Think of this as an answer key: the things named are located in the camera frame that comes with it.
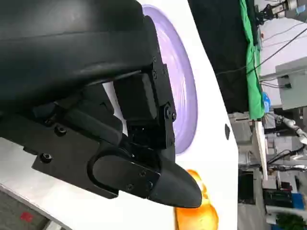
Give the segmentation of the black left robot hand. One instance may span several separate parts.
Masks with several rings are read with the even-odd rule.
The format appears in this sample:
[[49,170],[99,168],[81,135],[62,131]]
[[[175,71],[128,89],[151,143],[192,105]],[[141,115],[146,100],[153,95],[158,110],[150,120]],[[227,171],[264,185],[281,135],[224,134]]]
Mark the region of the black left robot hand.
[[115,198],[199,207],[175,162],[176,120],[155,25],[135,0],[0,3],[0,136],[33,168]]

